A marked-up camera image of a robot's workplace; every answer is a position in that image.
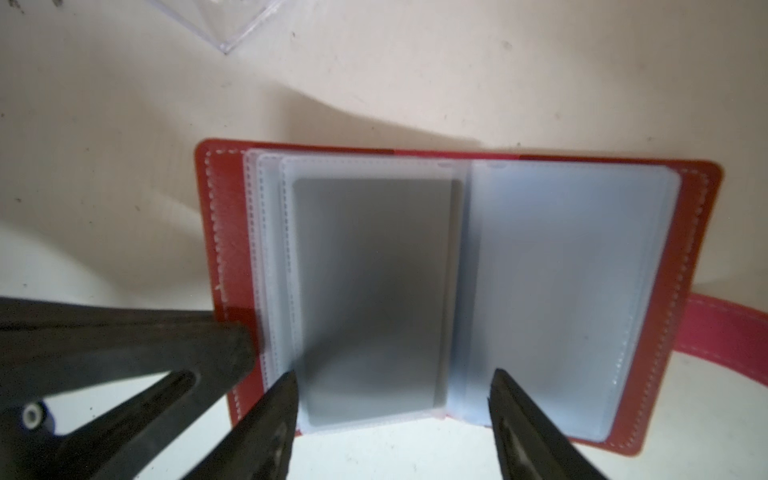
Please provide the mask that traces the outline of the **red leather card holder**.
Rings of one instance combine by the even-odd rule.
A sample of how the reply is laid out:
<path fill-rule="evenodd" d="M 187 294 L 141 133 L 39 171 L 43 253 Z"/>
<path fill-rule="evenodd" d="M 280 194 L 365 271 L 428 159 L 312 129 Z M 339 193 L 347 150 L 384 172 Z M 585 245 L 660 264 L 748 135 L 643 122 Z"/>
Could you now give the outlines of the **red leather card holder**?
<path fill-rule="evenodd" d="M 215 315 L 250 331 L 257 359 L 245 379 L 256 397 L 297 374 L 293 184 L 463 184 L 439 404 L 307 432 L 299 389 L 299 433 L 426 417 L 486 427 L 501 368 L 568 438 L 632 456 L 673 351 L 767 380 L 766 316 L 691 291 L 723 176 L 714 162 L 228 139 L 200 142 L 194 162 Z"/>

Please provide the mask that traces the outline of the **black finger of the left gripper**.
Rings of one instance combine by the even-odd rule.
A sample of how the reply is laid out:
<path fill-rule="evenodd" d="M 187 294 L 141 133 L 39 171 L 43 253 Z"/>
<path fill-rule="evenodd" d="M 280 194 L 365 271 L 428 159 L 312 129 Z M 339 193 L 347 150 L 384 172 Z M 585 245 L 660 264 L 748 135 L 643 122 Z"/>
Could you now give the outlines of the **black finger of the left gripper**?
<path fill-rule="evenodd" d="M 130 479 L 253 369 L 247 328 L 210 311 L 1 301 L 1 475 Z M 59 435 L 47 397 L 156 375 Z"/>

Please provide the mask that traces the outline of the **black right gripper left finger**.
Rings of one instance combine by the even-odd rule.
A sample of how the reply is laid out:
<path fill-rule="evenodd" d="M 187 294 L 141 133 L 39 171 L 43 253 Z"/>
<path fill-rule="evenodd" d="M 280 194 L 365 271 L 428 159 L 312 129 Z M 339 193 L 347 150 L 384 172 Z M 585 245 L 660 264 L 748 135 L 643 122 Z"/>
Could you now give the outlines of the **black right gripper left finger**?
<path fill-rule="evenodd" d="M 187 479 L 285 479 L 297 431 L 299 385 L 296 372 L 282 374 L 261 395 L 253 381 L 234 387 L 233 403 L 247 406 L 227 436 L 185 477 Z M 246 400 L 240 400 L 245 390 Z"/>

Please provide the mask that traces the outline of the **clear plastic organizer box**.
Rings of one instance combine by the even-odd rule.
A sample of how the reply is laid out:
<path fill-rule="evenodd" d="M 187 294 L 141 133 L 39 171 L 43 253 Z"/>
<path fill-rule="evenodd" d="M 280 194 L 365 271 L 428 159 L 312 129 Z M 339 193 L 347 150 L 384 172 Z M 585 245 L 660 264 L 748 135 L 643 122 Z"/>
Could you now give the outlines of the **clear plastic organizer box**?
<path fill-rule="evenodd" d="M 272 17 L 282 0 L 153 0 L 151 4 L 227 55 Z"/>

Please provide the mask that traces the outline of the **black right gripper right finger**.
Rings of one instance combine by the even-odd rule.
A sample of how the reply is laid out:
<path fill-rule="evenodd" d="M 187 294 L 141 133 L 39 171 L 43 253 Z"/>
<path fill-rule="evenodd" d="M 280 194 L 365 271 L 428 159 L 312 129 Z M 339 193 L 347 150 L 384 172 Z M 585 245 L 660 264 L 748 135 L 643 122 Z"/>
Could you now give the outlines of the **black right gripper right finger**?
<path fill-rule="evenodd" d="M 504 479 L 605 479 L 501 368 L 494 372 L 488 407 Z"/>

